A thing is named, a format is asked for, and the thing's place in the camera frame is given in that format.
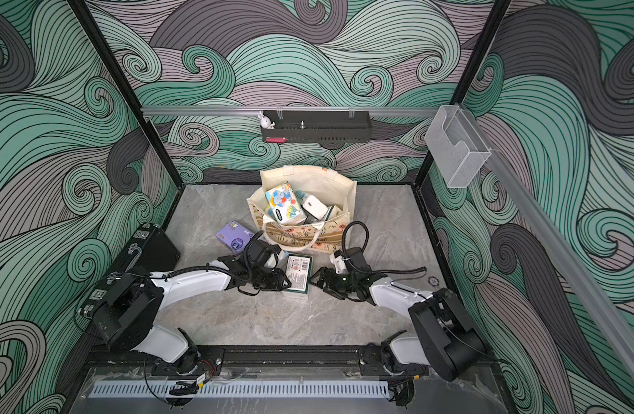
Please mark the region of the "green barcode tissue pack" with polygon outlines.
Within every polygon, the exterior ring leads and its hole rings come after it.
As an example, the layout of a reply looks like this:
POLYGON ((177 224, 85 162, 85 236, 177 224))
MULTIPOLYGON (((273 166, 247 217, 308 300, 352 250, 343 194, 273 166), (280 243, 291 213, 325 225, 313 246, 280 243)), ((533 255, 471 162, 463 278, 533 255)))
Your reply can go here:
POLYGON ((296 198, 307 215, 322 220, 327 215, 328 207, 315 195, 306 191, 297 191, 296 198))

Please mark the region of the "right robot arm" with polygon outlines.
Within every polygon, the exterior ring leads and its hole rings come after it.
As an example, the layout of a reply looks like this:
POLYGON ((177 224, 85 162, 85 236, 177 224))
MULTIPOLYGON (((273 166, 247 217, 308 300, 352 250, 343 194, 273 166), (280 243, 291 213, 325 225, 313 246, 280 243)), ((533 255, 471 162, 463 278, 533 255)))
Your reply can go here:
POLYGON ((412 334, 399 331, 381 345, 382 364, 389 374, 428 367, 441 379, 454 381, 487 355, 476 324, 453 291, 421 291, 393 278, 423 274, 425 267, 374 270, 362 248, 339 250, 331 262, 332 267, 322 267, 309 278, 312 286, 339 300, 391 310, 412 323, 412 334))

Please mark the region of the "blue cartoon tissue pack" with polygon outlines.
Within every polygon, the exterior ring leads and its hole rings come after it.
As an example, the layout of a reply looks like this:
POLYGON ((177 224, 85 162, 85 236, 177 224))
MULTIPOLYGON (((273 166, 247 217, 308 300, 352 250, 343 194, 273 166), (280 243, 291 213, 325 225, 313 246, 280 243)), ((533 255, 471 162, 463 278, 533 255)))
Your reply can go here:
POLYGON ((275 186, 265 192, 270 206, 269 215, 282 225, 303 224, 307 215, 289 182, 275 186))

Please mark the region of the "clear plastic wall bin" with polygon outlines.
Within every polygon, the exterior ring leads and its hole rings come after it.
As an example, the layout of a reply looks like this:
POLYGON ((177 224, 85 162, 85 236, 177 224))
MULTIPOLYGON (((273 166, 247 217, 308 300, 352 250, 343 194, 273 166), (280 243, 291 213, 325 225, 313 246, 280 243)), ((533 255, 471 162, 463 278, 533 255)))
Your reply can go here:
POLYGON ((461 105, 439 107, 425 142, 447 188, 467 188, 491 156, 476 118, 461 105))

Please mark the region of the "black hard carry case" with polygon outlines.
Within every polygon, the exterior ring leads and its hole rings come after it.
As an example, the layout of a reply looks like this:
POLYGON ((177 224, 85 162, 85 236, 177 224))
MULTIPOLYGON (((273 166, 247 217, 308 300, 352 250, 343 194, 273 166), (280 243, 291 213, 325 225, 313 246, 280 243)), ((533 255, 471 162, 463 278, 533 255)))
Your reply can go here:
POLYGON ((169 272, 173 270, 181 253, 165 231, 156 224, 141 224, 115 258, 106 275, 94 282, 82 295, 77 307, 80 317, 92 318, 94 303, 102 299, 108 285, 131 273, 138 267, 146 271, 169 272))

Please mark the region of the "green white tissue pack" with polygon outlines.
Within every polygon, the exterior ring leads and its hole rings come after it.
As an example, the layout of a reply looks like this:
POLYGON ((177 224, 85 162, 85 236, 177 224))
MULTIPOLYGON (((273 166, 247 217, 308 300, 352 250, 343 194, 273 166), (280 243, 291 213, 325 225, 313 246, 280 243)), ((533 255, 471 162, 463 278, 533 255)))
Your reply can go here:
POLYGON ((300 300, 308 299, 312 262, 313 258, 308 255, 289 255, 287 257, 285 275, 290 282, 290 287, 282 290, 284 296, 300 300))

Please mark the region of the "white bunny figurine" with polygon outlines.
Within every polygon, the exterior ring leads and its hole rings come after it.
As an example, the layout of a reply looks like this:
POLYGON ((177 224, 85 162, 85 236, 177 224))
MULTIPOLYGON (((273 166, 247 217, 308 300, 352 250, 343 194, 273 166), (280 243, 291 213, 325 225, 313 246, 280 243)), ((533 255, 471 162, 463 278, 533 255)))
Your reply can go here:
POLYGON ((258 112, 258 120, 262 129, 274 129, 275 123, 270 120, 262 111, 258 112))

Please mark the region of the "floral canvas tote bag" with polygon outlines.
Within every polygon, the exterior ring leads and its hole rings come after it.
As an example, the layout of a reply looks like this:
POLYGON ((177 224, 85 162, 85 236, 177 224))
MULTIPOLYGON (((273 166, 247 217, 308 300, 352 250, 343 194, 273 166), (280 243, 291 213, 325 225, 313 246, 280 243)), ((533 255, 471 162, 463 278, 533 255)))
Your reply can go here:
POLYGON ((260 173, 261 186, 247 199, 257 228, 266 241, 291 253, 313 250, 333 253, 339 249, 342 233, 353 220, 358 183, 338 172, 315 166, 285 166, 260 173), (303 224, 282 225, 269 215, 265 192, 289 182, 294 192, 315 195, 328 208, 338 205, 343 211, 331 221, 317 220, 310 215, 303 224))

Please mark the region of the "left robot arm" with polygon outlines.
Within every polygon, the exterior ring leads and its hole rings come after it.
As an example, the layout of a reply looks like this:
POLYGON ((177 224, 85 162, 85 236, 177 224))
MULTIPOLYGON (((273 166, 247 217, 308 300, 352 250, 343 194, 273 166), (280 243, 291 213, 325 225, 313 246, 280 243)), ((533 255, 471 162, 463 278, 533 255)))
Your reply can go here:
POLYGON ((89 288, 77 313, 96 326, 109 351, 151 355, 179 374, 190 374, 201 361, 199 348, 183 329, 160 324, 158 313, 198 295, 241 291, 244 286, 252 286, 252 296, 287 290, 291 283, 279 267, 285 255, 279 246, 255 234, 239 255, 222 256, 206 265, 170 272, 140 267, 112 273, 89 288))

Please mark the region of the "purple tissue pack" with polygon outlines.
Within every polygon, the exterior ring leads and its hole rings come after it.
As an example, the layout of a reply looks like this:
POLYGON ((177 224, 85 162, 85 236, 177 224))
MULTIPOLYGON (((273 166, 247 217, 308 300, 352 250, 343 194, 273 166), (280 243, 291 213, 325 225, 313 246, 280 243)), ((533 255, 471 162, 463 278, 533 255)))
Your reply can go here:
POLYGON ((243 252, 254 233, 237 221, 230 221, 216 233, 216 238, 235 255, 243 252))

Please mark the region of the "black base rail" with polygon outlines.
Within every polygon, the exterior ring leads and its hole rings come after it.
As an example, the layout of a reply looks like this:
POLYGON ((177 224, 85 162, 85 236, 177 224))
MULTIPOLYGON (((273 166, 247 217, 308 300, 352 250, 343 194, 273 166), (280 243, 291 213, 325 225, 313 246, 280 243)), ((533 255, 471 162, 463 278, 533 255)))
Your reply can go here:
POLYGON ((390 357, 389 348, 380 345, 311 345, 258 346, 216 345, 200 346, 199 355, 188 362, 164 362, 158 357, 136 351, 111 353, 103 346, 94 347, 85 364, 89 367, 142 367, 154 375, 189 376, 203 372, 223 376, 248 368, 287 368, 290 370, 343 369, 362 376, 390 378, 394 375, 413 377, 426 375, 427 365, 400 366, 390 357))

